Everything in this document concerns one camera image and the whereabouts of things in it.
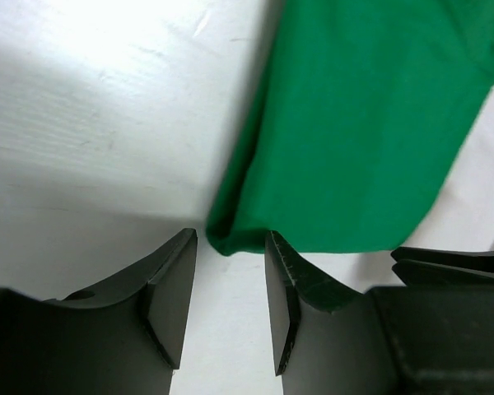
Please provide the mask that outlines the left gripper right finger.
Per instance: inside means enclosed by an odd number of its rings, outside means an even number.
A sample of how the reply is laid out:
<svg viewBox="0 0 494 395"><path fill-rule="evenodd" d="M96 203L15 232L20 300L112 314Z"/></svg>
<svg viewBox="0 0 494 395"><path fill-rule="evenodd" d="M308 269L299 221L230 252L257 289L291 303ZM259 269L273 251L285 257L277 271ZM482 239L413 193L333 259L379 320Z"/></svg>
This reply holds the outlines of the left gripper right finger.
<svg viewBox="0 0 494 395"><path fill-rule="evenodd" d="M276 376L285 394L397 394L399 375L375 301L265 237Z"/></svg>

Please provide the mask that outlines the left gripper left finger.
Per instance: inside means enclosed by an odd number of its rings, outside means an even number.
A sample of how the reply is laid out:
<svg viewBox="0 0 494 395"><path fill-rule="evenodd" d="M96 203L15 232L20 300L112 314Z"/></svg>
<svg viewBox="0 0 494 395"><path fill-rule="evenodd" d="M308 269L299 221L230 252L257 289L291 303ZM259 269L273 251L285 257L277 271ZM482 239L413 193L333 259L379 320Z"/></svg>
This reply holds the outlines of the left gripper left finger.
<svg viewBox="0 0 494 395"><path fill-rule="evenodd" d="M167 394L180 366L197 232L44 305L46 394Z"/></svg>

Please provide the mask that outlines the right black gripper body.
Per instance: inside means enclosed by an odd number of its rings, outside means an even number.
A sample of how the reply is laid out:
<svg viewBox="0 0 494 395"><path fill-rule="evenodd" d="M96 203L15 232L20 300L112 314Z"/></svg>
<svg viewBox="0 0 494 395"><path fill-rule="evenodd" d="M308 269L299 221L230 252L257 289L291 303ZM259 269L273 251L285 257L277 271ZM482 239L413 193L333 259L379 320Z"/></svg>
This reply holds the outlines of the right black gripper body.
<svg viewBox="0 0 494 395"><path fill-rule="evenodd" d="M494 286L494 251L399 247L392 270L407 286Z"/></svg>

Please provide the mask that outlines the green t shirt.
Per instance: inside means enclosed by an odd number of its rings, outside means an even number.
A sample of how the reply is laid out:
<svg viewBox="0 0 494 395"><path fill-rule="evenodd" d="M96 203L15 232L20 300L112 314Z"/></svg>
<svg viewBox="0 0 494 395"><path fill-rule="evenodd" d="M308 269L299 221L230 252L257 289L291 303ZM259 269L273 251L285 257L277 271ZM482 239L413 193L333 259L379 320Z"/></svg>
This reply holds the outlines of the green t shirt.
<svg viewBox="0 0 494 395"><path fill-rule="evenodd" d="M302 253L393 249L430 211L491 88L494 1L288 1L206 224Z"/></svg>

